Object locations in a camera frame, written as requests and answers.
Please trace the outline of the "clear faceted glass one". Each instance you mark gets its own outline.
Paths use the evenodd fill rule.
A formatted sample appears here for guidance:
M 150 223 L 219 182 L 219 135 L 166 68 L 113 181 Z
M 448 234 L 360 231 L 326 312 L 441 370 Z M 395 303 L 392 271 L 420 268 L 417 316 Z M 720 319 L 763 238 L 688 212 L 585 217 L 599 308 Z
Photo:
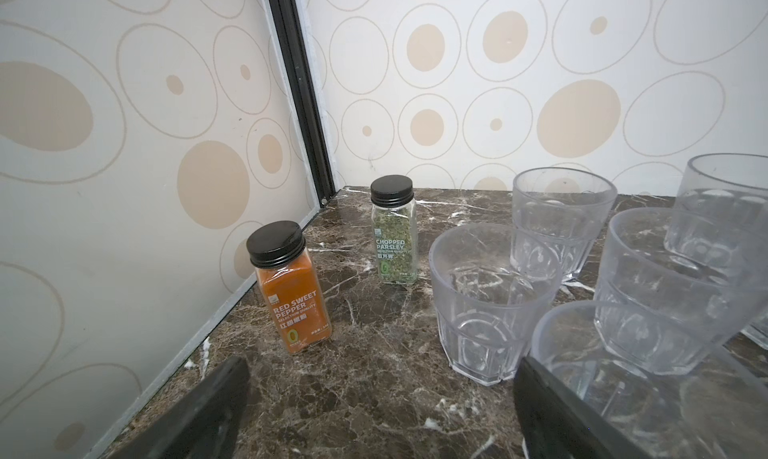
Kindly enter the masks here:
M 468 223 L 440 234 L 428 259 L 451 368 L 484 386 L 513 378 L 561 285 L 556 253 L 524 230 Z

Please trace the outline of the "clear faceted glass four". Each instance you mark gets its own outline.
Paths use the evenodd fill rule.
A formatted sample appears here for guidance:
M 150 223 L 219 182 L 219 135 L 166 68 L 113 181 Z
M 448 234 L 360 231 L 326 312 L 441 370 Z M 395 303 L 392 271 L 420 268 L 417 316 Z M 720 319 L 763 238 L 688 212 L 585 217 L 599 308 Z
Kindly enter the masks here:
M 767 272 L 767 157 L 705 153 L 687 162 L 674 203 L 707 216 L 729 231 L 744 230 L 746 260 Z

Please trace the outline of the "clear faceted glass two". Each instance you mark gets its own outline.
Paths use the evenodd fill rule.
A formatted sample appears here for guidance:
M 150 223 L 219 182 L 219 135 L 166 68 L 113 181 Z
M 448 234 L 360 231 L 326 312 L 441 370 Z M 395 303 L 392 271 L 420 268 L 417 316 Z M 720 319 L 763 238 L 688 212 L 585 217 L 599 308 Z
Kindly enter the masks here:
M 566 167 L 537 167 L 513 180 L 512 220 L 558 256 L 563 280 L 578 277 L 616 201 L 608 179 Z

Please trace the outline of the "clear faceted glass five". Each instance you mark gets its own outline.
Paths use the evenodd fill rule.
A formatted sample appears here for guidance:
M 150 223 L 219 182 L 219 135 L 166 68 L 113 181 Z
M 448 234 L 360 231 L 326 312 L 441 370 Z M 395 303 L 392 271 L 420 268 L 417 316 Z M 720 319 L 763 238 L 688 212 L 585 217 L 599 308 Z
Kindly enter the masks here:
M 631 305 L 547 312 L 530 358 L 651 458 L 764 458 L 767 387 L 726 349 Z

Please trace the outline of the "clear faceted glass three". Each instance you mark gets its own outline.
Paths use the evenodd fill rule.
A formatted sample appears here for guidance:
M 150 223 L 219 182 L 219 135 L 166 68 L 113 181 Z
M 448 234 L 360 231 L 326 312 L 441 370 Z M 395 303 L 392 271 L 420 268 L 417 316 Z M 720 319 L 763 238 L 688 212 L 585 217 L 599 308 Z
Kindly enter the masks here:
M 683 333 L 622 312 L 596 317 L 608 349 L 657 375 L 683 375 L 767 307 L 767 239 L 674 208 L 614 215 L 603 243 L 594 298 L 665 317 Z

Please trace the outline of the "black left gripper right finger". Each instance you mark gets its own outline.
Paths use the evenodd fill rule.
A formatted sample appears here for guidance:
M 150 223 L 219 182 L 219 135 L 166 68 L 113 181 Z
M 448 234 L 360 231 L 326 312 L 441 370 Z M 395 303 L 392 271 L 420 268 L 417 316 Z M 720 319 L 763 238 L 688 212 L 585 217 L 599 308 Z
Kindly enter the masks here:
M 513 396 L 530 458 L 648 456 L 532 357 L 520 361 Z

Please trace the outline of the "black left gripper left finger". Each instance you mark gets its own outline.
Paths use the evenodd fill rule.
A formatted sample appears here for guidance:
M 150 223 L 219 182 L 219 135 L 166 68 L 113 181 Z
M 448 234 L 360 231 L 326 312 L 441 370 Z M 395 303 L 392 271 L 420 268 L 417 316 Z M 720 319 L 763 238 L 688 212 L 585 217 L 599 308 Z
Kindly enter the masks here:
M 231 458 L 249 395 L 242 357 L 215 368 L 116 458 Z

